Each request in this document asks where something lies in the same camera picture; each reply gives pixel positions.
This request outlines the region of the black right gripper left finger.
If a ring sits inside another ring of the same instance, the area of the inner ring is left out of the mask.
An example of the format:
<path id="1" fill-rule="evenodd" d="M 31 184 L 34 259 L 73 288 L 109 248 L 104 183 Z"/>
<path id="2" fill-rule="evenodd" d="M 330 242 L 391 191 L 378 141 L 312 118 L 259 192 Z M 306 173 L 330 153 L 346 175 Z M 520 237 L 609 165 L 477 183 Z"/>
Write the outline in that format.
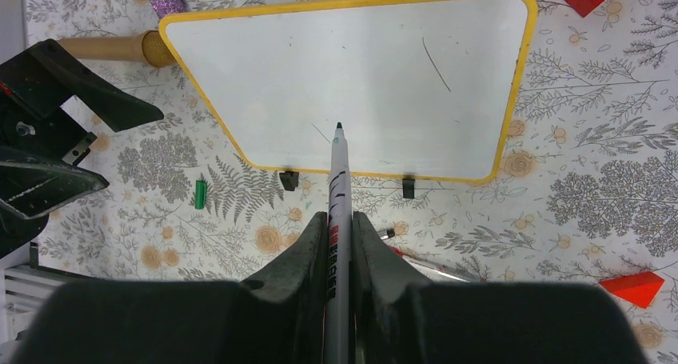
<path id="1" fill-rule="evenodd" d="M 87 279 L 59 286 L 13 363 L 317 363 L 327 216 L 240 281 Z"/>

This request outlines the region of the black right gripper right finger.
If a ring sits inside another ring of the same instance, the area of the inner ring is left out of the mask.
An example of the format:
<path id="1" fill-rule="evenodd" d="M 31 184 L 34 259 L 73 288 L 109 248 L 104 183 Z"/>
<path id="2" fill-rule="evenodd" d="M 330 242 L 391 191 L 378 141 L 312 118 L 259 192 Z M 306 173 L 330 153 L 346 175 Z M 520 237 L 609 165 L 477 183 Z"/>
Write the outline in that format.
<path id="1" fill-rule="evenodd" d="M 434 282 L 353 216 L 369 363 L 644 363 L 617 304 L 585 284 Z"/>

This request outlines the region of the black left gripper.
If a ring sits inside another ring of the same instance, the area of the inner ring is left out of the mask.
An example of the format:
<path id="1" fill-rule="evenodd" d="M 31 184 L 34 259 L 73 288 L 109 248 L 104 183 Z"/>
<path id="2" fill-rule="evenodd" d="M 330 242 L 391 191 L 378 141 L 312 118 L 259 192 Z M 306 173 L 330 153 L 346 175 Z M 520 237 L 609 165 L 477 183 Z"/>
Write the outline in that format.
<path id="1" fill-rule="evenodd" d="M 2 256 L 38 236 L 53 210 L 109 186 L 100 174 L 78 167 L 96 137 L 62 109 L 73 96 L 115 132 L 164 118 L 53 39 L 1 64 Z"/>

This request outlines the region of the green whiteboard marker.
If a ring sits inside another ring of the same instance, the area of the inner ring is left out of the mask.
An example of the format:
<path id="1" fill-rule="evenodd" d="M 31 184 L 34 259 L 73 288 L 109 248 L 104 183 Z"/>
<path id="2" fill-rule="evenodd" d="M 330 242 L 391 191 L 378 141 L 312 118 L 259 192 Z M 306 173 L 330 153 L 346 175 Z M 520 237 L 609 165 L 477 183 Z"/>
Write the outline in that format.
<path id="1" fill-rule="evenodd" d="M 352 204 L 349 149 L 341 123 L 331 147 L 328 210 L 328 273 L 325 304 L 324 362 L 349 363 L 353 314 L 350 310 Z"/>

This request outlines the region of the green marker cap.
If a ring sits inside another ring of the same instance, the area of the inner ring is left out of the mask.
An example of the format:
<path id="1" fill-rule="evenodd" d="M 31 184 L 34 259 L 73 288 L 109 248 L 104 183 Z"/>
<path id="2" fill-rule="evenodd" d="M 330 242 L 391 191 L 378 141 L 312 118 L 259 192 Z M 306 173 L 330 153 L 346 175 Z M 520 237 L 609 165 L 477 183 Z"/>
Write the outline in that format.
<path id="1" fill-rule="evenodd" d="M 207 183 L 203 180 L 197 180 L 195 182 L 195 191 L 194 191 L 194 208 L 196 210 L 202 210 L 205 208 L 207 196 Z"/>

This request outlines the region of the yellow framed whiteboard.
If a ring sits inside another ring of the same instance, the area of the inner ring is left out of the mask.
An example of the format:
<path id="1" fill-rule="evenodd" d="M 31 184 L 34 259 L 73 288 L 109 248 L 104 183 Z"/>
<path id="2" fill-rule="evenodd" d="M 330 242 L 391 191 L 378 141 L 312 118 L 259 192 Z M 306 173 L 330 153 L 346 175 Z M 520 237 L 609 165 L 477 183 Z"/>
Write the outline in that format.
<path id="1" fill-rule="evenodd" d="M 241 158 L 484 183 L 499 170 L 536 0 L 319 0 L 165 16 L 163 41 Z"/>

